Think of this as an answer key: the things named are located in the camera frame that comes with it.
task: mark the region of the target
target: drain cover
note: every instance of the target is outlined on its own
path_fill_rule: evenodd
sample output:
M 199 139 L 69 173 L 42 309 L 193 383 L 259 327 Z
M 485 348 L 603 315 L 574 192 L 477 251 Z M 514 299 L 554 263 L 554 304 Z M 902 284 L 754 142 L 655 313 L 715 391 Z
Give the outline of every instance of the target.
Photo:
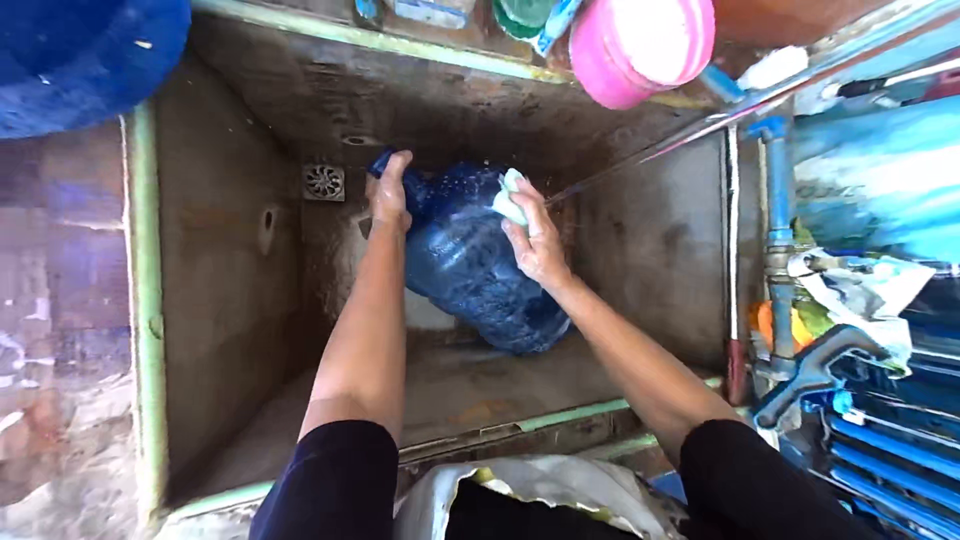
M 344 168 L 308 163 L 303 166 L 303 198 L 311 201 L 344 201 Z

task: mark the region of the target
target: pink bucket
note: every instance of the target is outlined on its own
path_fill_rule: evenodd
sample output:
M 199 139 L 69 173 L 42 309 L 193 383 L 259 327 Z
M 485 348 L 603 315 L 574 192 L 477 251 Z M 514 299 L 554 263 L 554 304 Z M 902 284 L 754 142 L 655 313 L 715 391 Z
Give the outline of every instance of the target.
M 650 12 L 642 19 L 626 17 L 626 12 L 641 5 L 638 0 L 593 0 L 574 22 L 570 34 L 573 73 L 590 97 L 607 109 L 629 109 L 657 92 L 689 82 L 713 54 L 710 0 L 655 1 L 663 2 L 661 6 L 669 4 L 672 12 Z M 624 32 L 630 21 L 638 20 L 642 22 L 637 26 L 642 28 Z M 644 42 L 653 34 L 643 32 L 657 25 L 685 32 L 670 34 L 674 42 L 664 43 L 662 47 L 669 47 L 664 51 Z

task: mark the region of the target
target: orange object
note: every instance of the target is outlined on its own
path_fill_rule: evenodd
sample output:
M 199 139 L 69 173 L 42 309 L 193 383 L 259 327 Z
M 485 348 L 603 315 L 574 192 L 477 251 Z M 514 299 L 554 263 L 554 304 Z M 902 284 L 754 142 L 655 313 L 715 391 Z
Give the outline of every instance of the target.
M 774 313 L 769 300 L 750 306 L 750 327 L 760 332 L 768 351 L 774 350 Z M 790 331 L 793 333 L 793 352 L 799 353 L 813 342 L 813 334 L 806 329 L 800 313 L 790 309 Z

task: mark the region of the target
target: blue barrel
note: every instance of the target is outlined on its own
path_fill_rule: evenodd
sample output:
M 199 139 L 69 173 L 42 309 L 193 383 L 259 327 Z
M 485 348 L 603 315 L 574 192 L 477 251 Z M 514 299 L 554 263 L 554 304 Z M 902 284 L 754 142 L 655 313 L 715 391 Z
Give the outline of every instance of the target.
M 393 153 L 371 165 L 379 178 Z M 491 209 L 506 167 L 457 163 L 427 181 L 408 167 L 406 284 L 434 306 L 473 326 L 497 349 L 546 351 L 570 318 L 540 285 L 516 267 L 514 250 Z
M 0 138 L 83 128 L 130 110 L 177 64 L 188 0 L 5 1 Z

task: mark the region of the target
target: blue water jug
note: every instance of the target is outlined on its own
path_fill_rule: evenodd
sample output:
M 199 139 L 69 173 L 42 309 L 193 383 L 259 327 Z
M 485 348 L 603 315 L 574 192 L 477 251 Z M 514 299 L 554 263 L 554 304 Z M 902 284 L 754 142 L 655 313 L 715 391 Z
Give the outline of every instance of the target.
M 383 174 L 393 149 L 370 166 Z M 403 174 L 407 210 L 406 284 L 434 306 L 475 327 L 491 345 L 515 354 L 546 351 L 570 318 L 516 267 L 514 250 L 491 209 L 506 167 L 460 162 L 426 180 Z

